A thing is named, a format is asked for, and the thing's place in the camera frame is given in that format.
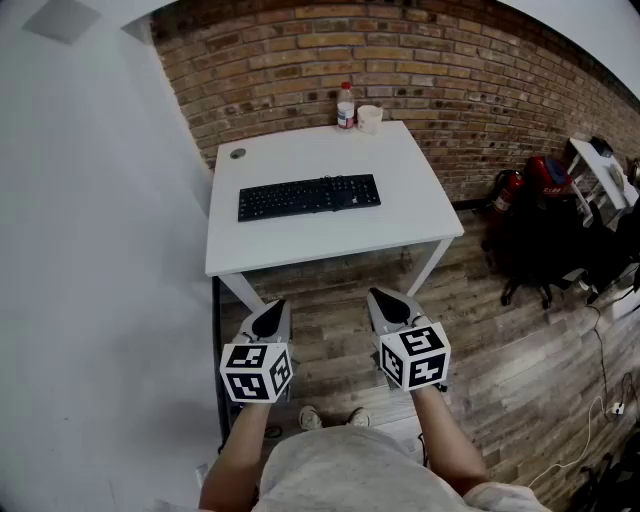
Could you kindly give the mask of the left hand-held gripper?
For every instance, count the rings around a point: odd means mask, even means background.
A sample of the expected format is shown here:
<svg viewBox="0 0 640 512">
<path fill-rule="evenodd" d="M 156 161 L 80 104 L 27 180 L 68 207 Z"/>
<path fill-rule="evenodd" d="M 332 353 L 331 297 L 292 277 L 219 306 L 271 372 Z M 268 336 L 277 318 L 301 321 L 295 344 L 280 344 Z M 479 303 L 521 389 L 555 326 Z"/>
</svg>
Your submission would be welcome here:
<svg viewBox="0 0 640 512">
<path fill-rule="evenodd" d="M 233 402 L 275 403 L 288 390 L 294 376 L 291 318 L 287 300 L 267 303 L 246 317 L 224 346 L 220 373 Z"/>
</svg>

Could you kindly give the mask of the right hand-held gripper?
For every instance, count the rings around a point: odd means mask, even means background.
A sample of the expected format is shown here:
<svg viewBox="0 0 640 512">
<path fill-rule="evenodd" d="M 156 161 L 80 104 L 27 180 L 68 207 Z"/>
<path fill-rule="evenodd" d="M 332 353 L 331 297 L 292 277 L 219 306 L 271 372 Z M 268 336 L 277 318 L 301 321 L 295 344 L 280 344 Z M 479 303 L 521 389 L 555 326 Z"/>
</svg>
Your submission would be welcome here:
<svg viewBox="0 0 640 512">
<path fill-rule="evenodd" d="M 442 324 L 432 323 L 413 297 L 385 287 L 369 289 L 367 306 L 380 336 L 378 366 L 390 387 L 408 392 L 445 385 L 451 345 Z"/>
</svg>

